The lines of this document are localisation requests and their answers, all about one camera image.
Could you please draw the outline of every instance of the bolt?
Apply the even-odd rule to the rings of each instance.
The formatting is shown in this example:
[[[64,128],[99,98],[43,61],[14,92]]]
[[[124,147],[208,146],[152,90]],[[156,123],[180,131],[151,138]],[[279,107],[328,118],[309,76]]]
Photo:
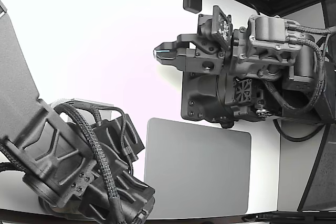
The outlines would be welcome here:
[[[241,60],[246,59],[245,54],[240,54],[240,55],[239,55],[239,58],[240,58]]]
[[[244,26],[242,26],[242,27],[239,29],[239,31],[240,31],[241,33],[246,33],[246,28],[245,28]]]

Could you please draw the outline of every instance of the metal plate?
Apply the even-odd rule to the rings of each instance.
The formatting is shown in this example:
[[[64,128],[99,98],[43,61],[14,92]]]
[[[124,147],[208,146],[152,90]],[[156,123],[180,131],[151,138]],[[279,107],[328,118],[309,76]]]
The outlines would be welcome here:
[[[155,188],[150,219],[243,215],[248,208],[251,135],[150,119],[145,182]]]

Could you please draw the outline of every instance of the gray panel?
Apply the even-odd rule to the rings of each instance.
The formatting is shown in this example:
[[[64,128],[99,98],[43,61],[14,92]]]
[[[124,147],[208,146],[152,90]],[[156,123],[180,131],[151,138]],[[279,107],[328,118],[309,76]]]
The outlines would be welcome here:
[[[247,132],[150,119],[145,182],[155,188],[150,219],[243,215],[248,208]]]
[[[293,137],[308,135],[315,127],[292,122],[282,123],[283,131]],[[306,188],[324,129],[302,143],[293,143],[283,137],[280,142],[279,211],[297,211]]]

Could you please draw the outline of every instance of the braided cable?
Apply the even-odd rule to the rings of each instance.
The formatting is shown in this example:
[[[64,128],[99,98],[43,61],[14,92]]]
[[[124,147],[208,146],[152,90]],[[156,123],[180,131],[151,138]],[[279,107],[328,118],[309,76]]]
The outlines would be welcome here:
[[[112,177],[110,165],[100,145],[100,142],[97,139],[95,132],[74,106],[68,103],[62,103],[57,105],[54,109],[58,114],[67,114],[78,125],[81,133],[88,141],[89,146],[91,147],[95,159],[97,160],[97,163],[99,165],[101,176],[107,190],[110,206],[115,213],[117,223],[125,223],[120,203],[120,197],[118,195],[117,187]]]

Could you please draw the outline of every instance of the black mechanical arm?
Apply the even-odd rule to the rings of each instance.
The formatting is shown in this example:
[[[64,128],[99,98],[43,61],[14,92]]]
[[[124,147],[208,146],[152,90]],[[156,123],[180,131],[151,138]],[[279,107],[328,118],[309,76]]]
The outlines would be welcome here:
[[[280,119],[321,129],[336,120],[335,60],[327,53],[335,33],[262,15],[233,30],[231,16],[214,6],[213,15],[199,15],[197,34],[162,43],[154,57],[183,71],[183,119],[223,128]]]
[[[130,117],[115,107],[76,100],[51,106],[40,99],[1,2],[0,60],[0,151],[10,161],[0,164],[0,172],[24,172],[24,183],[50,214],[144,223],[155,191],[133,177],[132,162],[144,145]],[[91,112],[96,123],[89,125],[78,109]],[[116,110],[121,117],[102,120],[100,110]],[[61,113],[74,123],[64,122]]]

